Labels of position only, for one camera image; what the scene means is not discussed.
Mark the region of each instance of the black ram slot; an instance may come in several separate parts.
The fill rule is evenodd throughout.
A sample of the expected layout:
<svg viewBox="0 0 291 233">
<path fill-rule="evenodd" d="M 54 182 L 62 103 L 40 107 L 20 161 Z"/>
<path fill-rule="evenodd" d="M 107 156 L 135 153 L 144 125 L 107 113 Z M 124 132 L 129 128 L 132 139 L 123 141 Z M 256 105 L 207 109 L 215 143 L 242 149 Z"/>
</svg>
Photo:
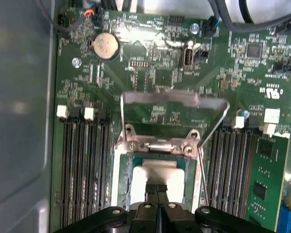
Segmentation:
<svg viewBox="0 0 291 233">
<path fill-rule="evenodd" d="M 222 160 L 221 160 L 221 168 L 220 168 L 220 175 L 219 179 L 220 182 L 218 183 L 218 202 L 217 202 L 217 209 L 223 210 L 223 191 L 225 188 L 224 180 L 226 174 L 226 163 L 227 163 L 227 155 L 228 155 L 228 142 L 230 138 L 230 132 L 226 132 L 224 134 L 223 139 L 223 146 L 222 146 Z"/>
<path fill-rule="evenodd" d="M 91 124 L 91 134 L 90 134 L 90 166 L 89 166 L 89 170 L 88 170 L 88 185 L 89 188 L 87 190 L 88 193 L 88 207 L 87 207 L 87 215 L 91 215 L 92 213 L 94 213 L 97 209 L 96 209 L 96 185 L 97 185 L 97 180 L 96 180 L 96 160 L 97 160 L 97 156 L 96 156 L 96 147 L 97 147 L 97 124 L 96 123 L 92 123 Z"/>
<path fill-rule="evenodd" d="M 228 143 L 228 153 L 226 156 L 226 174 L 225 174 L 225 180 L 224 180 L 224 190 L 223 190 L 223 211 L 227 212 L 227 205 L 229 202 L 233 201 L 230 200 L 230 179 L 232 175 L 232 164 L 233 164 L 233 158 L 234 158 L 234 152 L 235 152 L 235 144 L 237 144 L 239 139 L 239 134 L 232 132 L 229 136 L 229 143 Z"/>
<path fill-rule="evenodd" d="M 107 152 L 108 152 L 108 132 L 109 128 L 105 124 L 101 124 L 101 138 L 103 139 L 101 144 L 101 160 L 100 160 L 100 189 L 99 189 L 99 210 L 106 207 L 105 187 L 106 187 L 106 172 L 107 172 Z"/>
<path fill-rule="evenodd" d="M 219 132 L 219 142 L 218 146 L 215 151 L 216 155 L 216 163 L 215 163 L 215 170 L 214 170 L 214 196 L 213 196 L 213 207 L 217 208 L 218 205 L 218 189 L 220 184 L 220 169 L 221 169 L 221 163 L 222 163 L 222 156 L 223 156 L 223 140 L 224 140 L 224 134 L 222 132 Z"/>
<path fill-rule="evenodd" d="M 212 136 L 207 177 L 211 206 L 242 217 L 253 140 L 251 131 L 228 128 Z"/>
<path fill-rule="evenodd" d="M 105 122 L 64 122 L 61 228 L 108 205 L 108 132 Z"/>
<path fill-rule="evenodd" d="M 249 176 L 249 170 L 251 169 L 251 163 L 252 163 L 252 154 L 253 150 L 255 149 L 253 144 L 257 142 L 257 137 L 255 137 L 253 134 L 250 134 L 248 136 L 246 150 L 245 150 L 245 159 L 244 159 L 244 165 L 243 165 L 243 173 L 242 173 L 242 183 L 240 185 L 241 187 L 241 194 L 240 194 L 240 205 L 238 210 L 238 216 L 244 218 L 245 216 L 245 201 L 247 199 L 248 194 L 248 182 L 250 179 Z"/>
<path fill-rule="evenodd" d="M 66 225 L 66 213 L 67 213 L 67 153 L 68 153 L 68 142 L 69 142 L 69 125 L 67 123 L 64 124 L 64 144 L 63 144 L 63 171 L 62 171 L 62 206 L 61 206 L 61 223 L 60 226 L 63 228 Z"/>
<path fill-rule="evenodd" d="M 213 198 L 215 196 L 214 194 L 214 191 L 215 191 L 214 168 L 215 168 L 217 157 L 214 156 L 214 154 L 218 146 L 218 143 L 217 143 L 218 137 L 219 137 L 219 134 L 217 131 L 215 131 L 212 136 L 211 151 L 210 151 L 211 156 L 210 156 L 210 161 L 209 161 L 208 179 L 207 179 L 207 188 L 208 188 L 210 206 L 213 206 L 212 203 L 213 203 Z"/>
<path fill-rule="evenodd" d="M 71 213 L 71 223 L 75 223 L 78 219 L 77 217 L 77 192 L 78 192 L 78 156 L 79 156 L 79 144 L 80 144 L 80 124 L 73 124 L 72 133 L 72 163 L 71 163 L 71 196 L 70 196 L 70 206 L 72 209 Z"/>
<path fill-rule="evenodd" d="M 71 147 L 72 147 L 72 142 L 73 142 L 73 132 L 72 132 L 72 128 L 73 128 L 73 124 L 68 124 L 69 127 L 69 131 L 68 131 L 68 135 L 69 135 L 69 141 L 68 141 L 68 152 L 67 152 L 67 161 L 66 161 L 66 213 L 65 213 L 65 226 L 71 224 L 71 206 L 70 206 L 70 183 L 71 183 Z"/>
<path fill-rule="evenodd" d="M 241 156 L 242 156 L 242 147 L 245 146 L 245 144 L 243 143 L 244 140 L 246 139 L 246 134 L 243 133 L 238 133 L 238 136 L 236 138 L 235 141 L 235 146 L 234 146 L 234 160 L 232 162 L 232 173 L 231 173 L 231 177 L 230 177 L 230 194 L 229 194 L 229 202 L 227 205 L 227 212 L 229 214 L 233 214 L 233 207 L 234 206 L 238 206 L 239 204 L 239 200 L 237 198 L 235 198 L 235 189 L 237 187 L 236 185 L 236 180 L 239 176 L 238 173 L 238 164 L 239 161 L 241 160 Z"/>
</svg>

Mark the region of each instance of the motherboard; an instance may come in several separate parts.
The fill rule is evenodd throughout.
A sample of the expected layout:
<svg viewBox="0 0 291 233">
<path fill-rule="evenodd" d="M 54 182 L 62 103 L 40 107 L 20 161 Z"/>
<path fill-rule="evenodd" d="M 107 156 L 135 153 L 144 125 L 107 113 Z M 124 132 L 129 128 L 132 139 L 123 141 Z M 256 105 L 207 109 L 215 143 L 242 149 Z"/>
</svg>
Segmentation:
<svg viewBox="0 0 291 233">
<path fill-rule="evenodd" d="M 84 11 L 66 9 L 61 24 Z M 209 204 L 276 230 L 280 204 L 291 196 L 291 35 L 99 11 L 58 42 L 51 232 L 110 205 L 128 209 L 133 170 L 144 160 L 183 170 L 182 202 L 190 210 L 207 203 L 197 159 L 149 157 L 133 153 L 134 144 L 114 154 L 126 92 L 226 100 L 227 115 L 203 146 Z M 213 110 L 153 102 L 125 106 L 126 130 L 164 140 L 192 130 L 202 137 L 216 119 Z"/>
</svg>

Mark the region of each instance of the white connector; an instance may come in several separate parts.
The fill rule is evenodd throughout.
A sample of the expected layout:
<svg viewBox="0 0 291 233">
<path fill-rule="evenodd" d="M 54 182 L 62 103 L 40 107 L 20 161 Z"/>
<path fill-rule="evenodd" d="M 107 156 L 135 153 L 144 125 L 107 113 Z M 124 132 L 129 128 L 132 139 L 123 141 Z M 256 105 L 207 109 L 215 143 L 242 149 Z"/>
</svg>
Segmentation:
<svg viewBox="0 0 291 233">
<path fill-rule="evenodd" d="M 276 124 L 265 123 L 263 127 L 263 134 L 272 137 L 275 133 L 276 126 L 277 126 Z"/>
<path fill-rule="evenodd" d="M 93 121 L 94 116 L 94 108 L 86 107 L 84 111 L 84 119 Z"/>
<path fill-rule="evenodd" d="M 66 105 L 57 105 L 56 116 L 59 118 L 68 118 L 68 107 Z"/>
<path fill-rule="evenodd" d="M 280 109 L 266 108 L 264 114 L 264 123 L 278 124 L 280 118 Z"/>
<path fill-rule="evenodd" d="M 236 116 L 232 121 L 232 128 L 233 129 L 242 129 L 244 127 L 244 117 L 243 116 Z"/>
</svg>

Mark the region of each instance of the screw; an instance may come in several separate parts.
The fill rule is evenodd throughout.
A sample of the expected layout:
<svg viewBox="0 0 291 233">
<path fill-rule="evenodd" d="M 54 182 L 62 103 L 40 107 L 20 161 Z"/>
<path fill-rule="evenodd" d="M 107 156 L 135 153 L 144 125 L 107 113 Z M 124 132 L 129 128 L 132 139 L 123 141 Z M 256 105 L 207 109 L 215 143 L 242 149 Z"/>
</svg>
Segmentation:
<svg viewBox="0 0 291 233">
<path fill-rule="evenodd" d="M 138 144 L 136 142 L 128 142 L 128 150 L 134 152 L 138 149 Z"/>
<path fill-rule="evenodd" d="M 114 215 L 118 215 L 120 212 L 121 212 L 120 210 L 113 210 L 113 211 L 112 211 L 112 214 L 114 214 Z"/>
<path fill-rule="evenodd" d="M 193 35 L 196 35 L 199 33 L 199 25 L 197 23 L 193 23 L 191 26 L 190 26 L 190 31 Z"/>
<path fill-rule="evenodd" d="M 168 204 L 168 207 L 174 209 L 174 208 L 176 207 L 176 204 L 174 204 L 174 203 L 169 203 L 169 204 Z"/>
<path fill-rule="evenodd" d="M 186 146 L 186 147 L 183 149 L 183 153 L 184 153 L 185 156 L 190 156 L 190 155 L 192 155 L 193 151 L 194 151 L 194 149 L 193 149 L 193 147 L 190 146 L 190 145 Z"/>
<path fill-rule="evenodd" d="M 74 68 L 79 68 L 81 64 L 82 64 L 82 61 L 80 58 L 75 57 L 72 59 L 72 65 Z"/>
<path fill-rule="evenodd" d="M 201 212 L 203 212 L 204 214 L 209 214 L 210 210 L 207 208 L 203 208 L 203 209 L 201 209 Z"/>
</svg>

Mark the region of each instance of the capacitor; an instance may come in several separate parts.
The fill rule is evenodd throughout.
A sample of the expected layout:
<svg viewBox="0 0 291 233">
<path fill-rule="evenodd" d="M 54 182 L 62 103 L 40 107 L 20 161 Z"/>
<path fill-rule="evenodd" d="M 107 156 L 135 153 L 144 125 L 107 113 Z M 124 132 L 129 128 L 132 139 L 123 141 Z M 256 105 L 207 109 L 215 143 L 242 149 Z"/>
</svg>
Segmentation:
<svg viewBox="0 0 291 233">
<path fill-rule="evenodd" d="M 245 120 L 247 120 L 250 116 L 250 113 L 247 110 L 239 109 L 236 115 L 243 117 Z"/>
<path fill-rule="evenodd" d="M 198 34 L 198 33 L 199 33 L 199 25 L 198 25 L 198 23 L 193 23 L 193 24 L 191 24 L 191 26 L 190 26 L 190 31 L 191 31 L 191 33 L 192 33 L 193 35 Z"/>
</svg>

